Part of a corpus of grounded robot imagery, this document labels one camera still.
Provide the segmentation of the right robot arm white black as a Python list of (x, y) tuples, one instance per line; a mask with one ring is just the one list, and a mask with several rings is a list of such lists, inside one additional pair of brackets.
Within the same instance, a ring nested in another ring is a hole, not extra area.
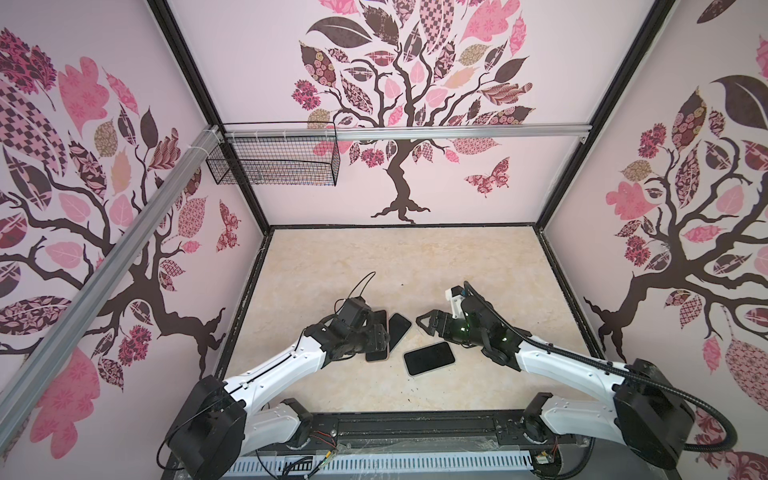
[(676, 468), (694, 412), (670, 393), (669, 380), (653, 363), (610, 363), (564, 350), (508, 325), (490, 304), (460, 288), (448, 291), (447, 297), (450, 311), (431, 310), (417, 318), (428, 335), (478, 347), (497, 365), (547, 377), (588, 395), (588, 400), (577, 401), (538, 394), (526, 411), (529, 432), (613, 441), (650, 465)]

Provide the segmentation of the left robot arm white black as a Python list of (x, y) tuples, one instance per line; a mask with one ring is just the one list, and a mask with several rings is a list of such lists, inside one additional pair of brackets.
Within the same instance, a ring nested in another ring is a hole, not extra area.
[(301, 446), (311, 413), (294, 399), (274, 398), (333, 362), (388, 349), (386, 319), (377, 318), (363, 298), (348, 298), (264, 363), (225, 380), (199, 380), (162, 444), (193, 479), (220, 479), (241, 455), (265, 446)]

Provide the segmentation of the black smartphone from pink case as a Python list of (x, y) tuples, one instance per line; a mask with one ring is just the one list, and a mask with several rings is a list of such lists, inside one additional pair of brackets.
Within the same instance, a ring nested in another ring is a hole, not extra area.
[(367, 362), (384, 361), (389, 356), (389, 330), (387, 312), (377, 310), (371, 313), (366, 325), (368, 340), (365, 360)]

